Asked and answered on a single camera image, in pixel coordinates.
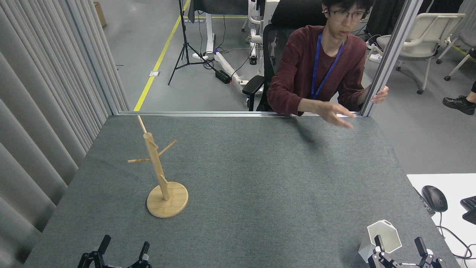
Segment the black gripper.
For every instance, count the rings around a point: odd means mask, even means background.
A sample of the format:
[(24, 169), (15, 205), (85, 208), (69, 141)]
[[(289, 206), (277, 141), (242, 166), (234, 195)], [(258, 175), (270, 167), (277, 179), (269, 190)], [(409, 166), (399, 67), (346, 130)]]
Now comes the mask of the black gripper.
[(428, 253), (422, 237), (415, 238), (415, 246), (421, 256), (420, 263), (397, 263), (385, 254), (383, 246), (383, 239), (380, 235), (374, 237), (376, 247), (371, 256), (368, 258), (370, 268), (445, 268), (446, 262), (444, 259), (436, 257)]

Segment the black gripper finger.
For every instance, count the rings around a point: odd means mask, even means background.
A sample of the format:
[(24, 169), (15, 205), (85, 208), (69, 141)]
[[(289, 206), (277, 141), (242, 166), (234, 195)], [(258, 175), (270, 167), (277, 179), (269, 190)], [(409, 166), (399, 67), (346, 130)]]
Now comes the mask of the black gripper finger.
[(148, 261), (149, 257), (147, 255), (149, 247), (150, 243), (144, 242), (144, 245), (138, 257), (138, 261), (128, 266), (128, 268), (152, 268), (152, 265)]
[(111, 241), (111, 237), (106, 234), (102, 239), (102, 242), (97, 251), (92, 251), (90, 253), (83, 253), (78, 264), (78, 268), (89, 268), (91, 263), (94, 263), (95, 268), (109, 268), (105, 264), (103, 255), (105, 254), (108, 245)]

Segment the person's right hand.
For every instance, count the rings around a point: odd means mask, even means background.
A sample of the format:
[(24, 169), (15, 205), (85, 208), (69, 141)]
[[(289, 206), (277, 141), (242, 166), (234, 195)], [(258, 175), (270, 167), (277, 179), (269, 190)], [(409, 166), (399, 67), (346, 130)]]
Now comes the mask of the person's right hand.
[(323, 112), (321, 112), (320, 116), (328, 123), (333, 124), (337, 127), (343, 127), (347, 129), (353, 129), (353, 125), (345, 120), (343, 120), (341, 117), (339, 117), (339, 114), (348, 117), (348, 118), (354, 118), (355, 115), (350, 112), (347, 108), (345, 108), (342, 105), (339, 105), (338, 103), (335, 102), (325, 102), (323, 103)]

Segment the person's left hand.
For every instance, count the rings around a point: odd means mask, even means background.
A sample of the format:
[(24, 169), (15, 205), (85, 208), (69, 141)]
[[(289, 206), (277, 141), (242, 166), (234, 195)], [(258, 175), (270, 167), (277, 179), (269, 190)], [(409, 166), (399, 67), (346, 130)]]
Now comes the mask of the person's left hand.
[(378, 104), (384, 102), (386, 97), (388, 96), (388, 90), (389, 88), (387, 86), (384, 86), (381, 90), (379, 90), (372, 98), (371, 102)]

